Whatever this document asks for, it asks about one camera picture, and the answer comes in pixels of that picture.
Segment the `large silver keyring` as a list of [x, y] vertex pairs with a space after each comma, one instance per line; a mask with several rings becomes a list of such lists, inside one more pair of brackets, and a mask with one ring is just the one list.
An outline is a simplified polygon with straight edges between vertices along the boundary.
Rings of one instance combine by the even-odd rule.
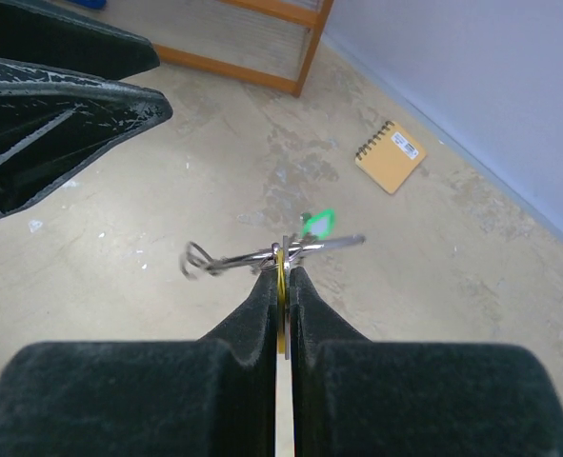
[[198, 273], [219, 276], [233, 268], [250, 268], [254, 273], [277, 267], [277, 255], [283, 253], [284, 261], [290, 267], [300, 264], [306, 257], [335, 249], [352, 248], [366, 242], [363, 234], [337, 238], [319, 239], [313, 234], [302, 238], [291, 236], [287, 243], [273, 243], [269, 248], [233, 257], [214, 258], [194, 242], [188, 242], [179, 257], [179, 267], [188, 279], [196, 279]]

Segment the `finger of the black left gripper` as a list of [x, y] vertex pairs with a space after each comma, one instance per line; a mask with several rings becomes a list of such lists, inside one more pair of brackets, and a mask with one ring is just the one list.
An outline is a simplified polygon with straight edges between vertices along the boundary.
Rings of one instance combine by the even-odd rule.
[[157, 90], [0, 58], [0, 219], [171, 116]]
[[160, 65], [148, 39], [48, 1], [0, 1], [0, 58], [104, 79]]

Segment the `green tag key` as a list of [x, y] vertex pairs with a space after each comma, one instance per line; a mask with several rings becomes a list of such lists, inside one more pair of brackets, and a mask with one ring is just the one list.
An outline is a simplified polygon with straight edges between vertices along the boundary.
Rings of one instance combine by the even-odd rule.
[[302, 213], [301, 236], [312, 236], [319, 240], [326, 239], [334, 230], [335, 219], [335, 211], [333, 209], [325, 209], [316, 214], [309, 212]]

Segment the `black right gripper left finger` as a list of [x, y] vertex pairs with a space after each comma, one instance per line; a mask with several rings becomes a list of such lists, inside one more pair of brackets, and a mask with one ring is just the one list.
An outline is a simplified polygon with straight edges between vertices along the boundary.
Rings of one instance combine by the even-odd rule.
[[277, 280], [193, 341], [42, 342], [0, 376], [0, 456], [272, 456]]

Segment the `yellow tag key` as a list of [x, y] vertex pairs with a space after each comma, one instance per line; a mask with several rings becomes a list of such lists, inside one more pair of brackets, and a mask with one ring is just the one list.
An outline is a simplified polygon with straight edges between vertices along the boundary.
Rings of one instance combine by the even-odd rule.
[[289, 312], [289, 273], [288, 250], [279, 244], [272, 245], [274, 263], [277, 271], [277, 352], [286, 360], [291, 356], [290, 312]]

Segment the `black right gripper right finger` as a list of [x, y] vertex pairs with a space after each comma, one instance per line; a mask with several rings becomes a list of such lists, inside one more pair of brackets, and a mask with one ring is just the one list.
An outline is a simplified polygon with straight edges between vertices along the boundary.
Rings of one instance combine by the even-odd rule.
[[563, 407], [528, 350], [375, 342], [307, 272], [289, 287], [299, 456], [563, 456]]

